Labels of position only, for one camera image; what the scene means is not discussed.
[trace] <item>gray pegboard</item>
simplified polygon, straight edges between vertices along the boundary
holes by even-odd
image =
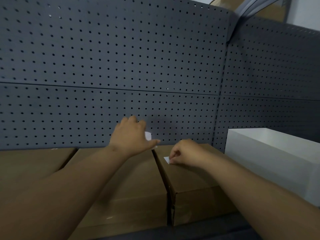
[[[0,85],[0,149],[102,147],[136,115],[161,144],[211,143],[217,96],[62,86]]]
[[[247,20],[227,49],[221,95],[320,100],[320,32]]]
[[[228,129],[269,128],[320,142],[320,101],[221,96],[213,146],[224,152]]]
[[[0,3],[0,82],[218,94],[226,9],[190,0]]]

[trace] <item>white box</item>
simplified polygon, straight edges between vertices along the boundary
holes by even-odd
[[[229,129],[225,154],[320,206],[320,143],[267,128]]]

